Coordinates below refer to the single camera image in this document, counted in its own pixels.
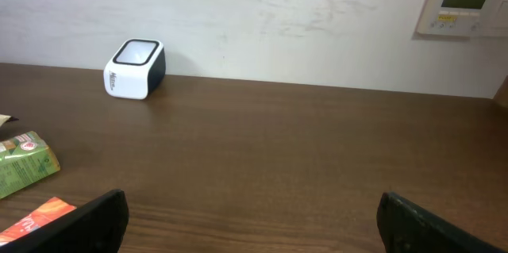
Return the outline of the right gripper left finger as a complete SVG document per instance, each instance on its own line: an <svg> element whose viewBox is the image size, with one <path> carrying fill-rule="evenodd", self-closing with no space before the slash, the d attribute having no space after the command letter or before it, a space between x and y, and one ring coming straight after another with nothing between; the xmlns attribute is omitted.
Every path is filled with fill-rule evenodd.
<svg viewBox="0 0 508 253"><path fill-rule="evenodd" d="M111 190L1 246L4 253L117 253L129 223L123 190Z"/></svg>

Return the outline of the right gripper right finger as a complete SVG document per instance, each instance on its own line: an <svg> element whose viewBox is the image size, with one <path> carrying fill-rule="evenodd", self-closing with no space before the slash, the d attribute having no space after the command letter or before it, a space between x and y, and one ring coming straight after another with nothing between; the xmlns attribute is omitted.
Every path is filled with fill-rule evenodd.
<svg viewBox="0 0 508 253"><path fill-rule="evenodd" d="M387 252L504 252L394 192L382 195L376 222Z"/></svg>

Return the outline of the orange tissue pack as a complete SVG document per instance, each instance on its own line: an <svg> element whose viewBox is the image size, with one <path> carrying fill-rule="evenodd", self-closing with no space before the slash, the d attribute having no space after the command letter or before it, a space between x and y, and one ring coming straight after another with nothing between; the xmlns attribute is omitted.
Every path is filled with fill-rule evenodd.
<svg viewBox="0 0 508 253"><path fill-rule="evenodd" d="M75 209L77 209L76 206L70 205L58 197L52 197L29 215L1 232L1 246L28 235L30 232L44 227Z"/></svg>

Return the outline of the green juice carton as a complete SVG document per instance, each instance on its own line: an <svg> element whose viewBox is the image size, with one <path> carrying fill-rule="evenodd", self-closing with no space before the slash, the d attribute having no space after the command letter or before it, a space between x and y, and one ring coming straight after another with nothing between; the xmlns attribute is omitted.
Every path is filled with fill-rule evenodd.
<svg viewBox="0 0 508 253"><path fill-rule="evenodd" d="M58 159L36 132L1 142L1 199L58 171Z"/></svg>

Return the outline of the cream snack bag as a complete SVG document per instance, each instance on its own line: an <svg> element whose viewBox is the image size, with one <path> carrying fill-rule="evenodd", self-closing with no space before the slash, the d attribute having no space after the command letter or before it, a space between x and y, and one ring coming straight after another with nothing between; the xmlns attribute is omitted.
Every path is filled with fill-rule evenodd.
<svg viewBox="0 0 508 253"><path fill-rule="evenodd" d="M4 124L13 122L13 121L18 121L18 118L12 117L9 115L4 115L4 114L0 115L0 126L3 126Z"/></svg>

